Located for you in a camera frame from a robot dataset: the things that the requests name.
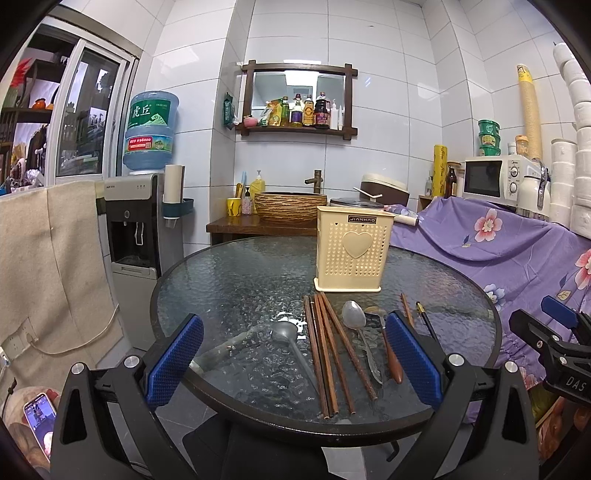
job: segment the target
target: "microwave oven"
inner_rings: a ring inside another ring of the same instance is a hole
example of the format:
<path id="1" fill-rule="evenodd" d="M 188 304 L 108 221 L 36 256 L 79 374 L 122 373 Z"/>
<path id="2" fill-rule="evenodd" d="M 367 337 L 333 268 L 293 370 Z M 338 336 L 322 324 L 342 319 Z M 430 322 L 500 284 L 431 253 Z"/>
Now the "microwave oven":
<path id="1" fill-rule="evenodd" d="M 540 178 L 540 164 L 521 155 L 467 158 L 462 198 L 517 207 L 525 176 Z"/>

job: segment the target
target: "purple cloth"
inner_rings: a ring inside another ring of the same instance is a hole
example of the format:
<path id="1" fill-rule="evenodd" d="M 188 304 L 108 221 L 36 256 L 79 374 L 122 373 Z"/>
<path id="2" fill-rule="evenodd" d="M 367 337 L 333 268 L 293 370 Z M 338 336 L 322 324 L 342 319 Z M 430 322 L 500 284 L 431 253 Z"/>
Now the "purple cloth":
<path id="1" fill-rule="evenodd" d="M 479 285 L 501 317 L 496 365 L 513 360 L 524 379 L 527 373 L 528 387 L 543 380 L 538 353 L 510 331 L 509 317 L 523 309 L 572 340 L 571 331 L 543 313 L 540 302 L 551 295 L 572 309 L 591 310 L 591 241 L 478 200 L 437 198 L 418 215 L 418 227 L 394 223 L 390 244 L 439 260 Z"/>

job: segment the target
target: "pink flower print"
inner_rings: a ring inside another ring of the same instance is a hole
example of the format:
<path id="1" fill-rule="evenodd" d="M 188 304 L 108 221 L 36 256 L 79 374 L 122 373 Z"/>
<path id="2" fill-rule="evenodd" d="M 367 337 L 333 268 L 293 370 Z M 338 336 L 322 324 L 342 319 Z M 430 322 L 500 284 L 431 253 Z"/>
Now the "pink flower print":
<path id="1" fill-rule="evenodd" d="M 480 217 L 474 224 L 474 230 L 478 232 L 474 240 L 477 242 L 482 242 L 483 240 L 490 242 L 494 239 L 496 232 L 501 230 L 502 226 L 503 220 L 497 218 L 496 210 L 491 208 L 485 217 Z"/>
<path id="2" fill-rule="evenodd" d="M 591 279 L 591 250 L 587 250 L 576 261 L 575 266 L 581 267 L 574 277 L 574 282 L 579 290 L 583 290 L 589 285 Z"/>

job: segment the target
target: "beige cloth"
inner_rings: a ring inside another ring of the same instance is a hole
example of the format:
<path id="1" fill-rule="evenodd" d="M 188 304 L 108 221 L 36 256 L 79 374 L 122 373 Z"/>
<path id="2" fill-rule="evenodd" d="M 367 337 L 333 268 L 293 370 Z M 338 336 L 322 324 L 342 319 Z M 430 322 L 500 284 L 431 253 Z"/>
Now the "beige cloth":
<path id="1" fill-rule="evenodd" d="M 95 186 L 74 181 L 0 199 L 0 343 L 29 318 L 46 352 L 81 345 L 108 324 L 115 306 L 100 249 Z M 0 383 L 61 390 L 70 367 L 89 368 L 122 337 L 115 320 L 87 347 L 60 356 L 28 348 Z"/>

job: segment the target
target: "wooden chopstick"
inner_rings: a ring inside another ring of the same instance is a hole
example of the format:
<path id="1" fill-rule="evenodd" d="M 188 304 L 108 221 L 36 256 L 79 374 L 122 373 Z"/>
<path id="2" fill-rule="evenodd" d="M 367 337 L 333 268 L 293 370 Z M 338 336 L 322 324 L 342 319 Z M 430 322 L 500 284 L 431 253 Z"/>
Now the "wooden chopstick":
<path id="1" fill-rule="evenodd" d="M 353 345 L 351 345 L 351 341 L 349 340 L 349 337 L 347 336 L 345 329 L 340 324 L 339 318 L 336 316 L 336 313 L 333 310 L 333 307 L 330 304 L 329 299 L 326 297 L 326 294 L 323 291 L 320 292 L 320 297 L 324 301 L 324 305 L 326 305 L 326 309 L 328 310 L 329 317 L 332 320 L 333 325 L 335 326 L 335 328 L 339 332 L 340 339 L 345 344 L 345 348 L 347 349 L 347 353 L 349 354 L 349 357 L 351 358 L 351 361 L 353 362 L 353 366 L 357 370 L 357 373 L 359 374 L 361 381 L 363 382 L 363 386 L 368 391 L 369 398 L 371 398 L 372 400 L 377 400 L 378 396 L 376 395 L 376 392 L 375 392 L 371 382 L 369 381 L 367 374 L 365 373 L 365 371 L 361 367 L 361 363 L 359 362 L 359 358 L 357 357 L 357 354 L 355 353 L 355 350 L 353 349 Z"/>
<path id="2" fill-rule="evenodd" d="M 308 336 L 310 337 L 310 349 L 312 350 L 312 360 L 314 363 L 314 373 L 318 383 L 318 393 L 320 395 L 320 408 L 324 418 L 329 418 L 329 405 L 326 401 L 326 392 L 322 380 L 322 368 L 320 366 L 320 354 L 318 352 L 318 343 L 316 341 L 316 332 L 314 331 L 314 320 L 312 309 L 310 307 L 310 297 L 304 295 L 304 312 L 306 314 L 306 323 L 308 324 Z"/>
<path id="3" fill-rule="evenodd" d="M 329 339 L 330 350 L 332 351 L 333 357 L 335 358 L 336 370 L 339 374 L 340 384 L 343 386 L 343 391 L 345 392 L 345 399 L 347 401 L 347 405 L 349 406 L 349 412 L 353 414 L 355 413 L 355 405 L 353 403 L 353 398 L 351 397 L 351 393 L 349 391 L 349 384 L 347 383 L 345 370 L 343 370 L 343 364 L 340 361 L 339 353 L 336 349 L 335 337 L 333 336 L 332 328 L 330 327 L 330 322 L 328 321 L 329 316 L 326 312 L 326 306 L 324 305 L 324 300 L 322 299 L 322 297 L 318 297 L 318 300 L 320 303 L 320 310 L 324 318 L 324 326 L 326 327 L 326 333 Z"/>
<path id="4" fill-rule="evenodd" d="M 322 354 L 324 355 L 324 364 L 326 366 L 326 384 L 329 388 L 329 410 L 332 410 L 333 414 L 337 414 L 339 412 L 339 404 L 336 400 L 336 390 L 335 390 L 335 379 L 332 376 L 332 367 L 330 366 L 330 354 L 329 354 L 329 347 L 326 341 L 326 321 L 327 319 L 324 318 L 322 315 L 322 310 L 320 308 L 320 303 L 322 300 L 318 296 L 318 294 L 314 294 L 314 307 L 316 308 L 316 316 L 318 318 L 318 326 L 320 331 L 320 344 L 322 345 Z"/>

